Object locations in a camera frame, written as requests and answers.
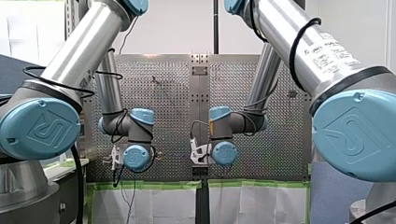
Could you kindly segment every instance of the robotic arm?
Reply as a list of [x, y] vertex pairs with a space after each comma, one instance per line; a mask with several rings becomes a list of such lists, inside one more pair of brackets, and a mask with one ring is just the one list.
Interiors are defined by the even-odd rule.
[[[358, 179], [395, 181], [396, 76], [386, 67], [353, 58], [291, 0], [228, 0], [225, 7], [260, 31], [295, 70], [294, 81], [312, 97], [313, 137], [323, 158]], [[290, 55], [293, 46], [297, 48]], [[225, 109], [212, 110], [212, 134], [217, 135], [218, 120], [232, 116]]]
[[213, 147], [210, 154], [217, 164], [232, 165], [236, 160], [234, 133], [254, 134], [266, 129], [268, 99], [276, 88], [281, 64], [281, 59], [274, 49], [266, 44], [262, 49], [253, 85], [243, 110], [232, 112], [228, 106], [216, 106], [209, 110]]
[[[79, 135], [82, 106], [80, 92], [102, 69], [115, 73], [113, 52], [108, 50], [118, 32], [144, 14], [148, 1], [98, 0], [45, 69], [41, 77], [23, 82], [6, 105], [0, 107], [0, 152], [18, 160], [45, 160], [64, 153]], [[152, 139], [154, 114], [122, 107], [120, 86], [109, 74], [97, 76], [106, 134], [128, 136], [127, 168], [146, 166]]]

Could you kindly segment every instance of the logo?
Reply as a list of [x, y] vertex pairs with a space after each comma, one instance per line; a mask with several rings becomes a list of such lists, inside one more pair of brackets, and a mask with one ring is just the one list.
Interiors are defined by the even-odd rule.
[[45, 111], [28, 133], [28, 138], [48, 147], [58, 147], [72, 126], [72, 122]]
[[339, 150], [349, 163], [391, 147], [390, 140], [356, 107], [333, 120], [322, 131], [334, 150]]

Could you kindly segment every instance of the green tape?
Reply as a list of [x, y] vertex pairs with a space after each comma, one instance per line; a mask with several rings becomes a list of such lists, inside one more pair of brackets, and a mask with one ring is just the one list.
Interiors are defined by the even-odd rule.
[[93, 205], [93, 191], [94, 186], [87, 185], [87, 196], [85, 197], [87, 200], [87, 215], [88, 215], [88, 224], [92, 224], [92, 205]]
[[143, 180], [121, 181], [116, 188], [110, 182], [106, 183], [90, 183], [89, 186], [95, 190], [111, 190], [111, 189], [198, 189], [201, 187], [200, 181], [179, 181], [179, 182], [146, 182]]
[[252, 180], [252, 179], [226, 179], [226, 180], [209, 180], [210, 188], [224, 187], [269, 187], [269, 188], [286, 188], [286, 189], [307, 189], [309, 182], [284, 182], [271, 180]]
[[242, 187], [241, 179], [211, 179], [208, 182], [210, 188]]
[[64, 161], [59, 166], [61, 166], [61, 167], [75, 167], [76, 164], [74, 163], [74, 161]]

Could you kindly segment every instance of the white paper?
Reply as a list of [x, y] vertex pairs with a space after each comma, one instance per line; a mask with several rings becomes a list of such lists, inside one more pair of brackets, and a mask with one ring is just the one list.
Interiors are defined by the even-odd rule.
[[195, 217], [195, 189], [152, 191], [154, 217]]
[[[124, 190], [125, 198], [128, 202], [131, 201], [133, 190]], [[134, 210], [135, 204], [132, 205], [130, 224], [134, 224]], [[92, 213], [93, 223], [97, 224], [119, 224], [125, 223], [128, 217], [129, 205], [122, 199], [120, 190], [100, 190], [96, 191], [93, 195]]]
[[306, 189], [278, 188], [276, 224], [305, 223]]
[[239, 223], [274, 224], [276, 188], [243, 186]]
[[240, 194], [239, 187], [210, 189], [210, 223], [238, 224]]

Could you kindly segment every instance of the vertical metal post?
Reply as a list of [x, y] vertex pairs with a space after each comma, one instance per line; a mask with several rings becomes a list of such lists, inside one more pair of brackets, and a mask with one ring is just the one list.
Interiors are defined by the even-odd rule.
[[219, 54], [219, 0], [213, 0], [214, 52]]
[[[208, 122], [209, 111], [209, 55], [191, 55], [191, 121], [198, 119]], [[199, 145], [207, 144], [208, 131], [205, 125], [196, 125], [192, 130]], [[201, 181], [201, 188], [195, 195], [195, 223], [210, 224], [208, 165], [192, 166], [193, 180]]]

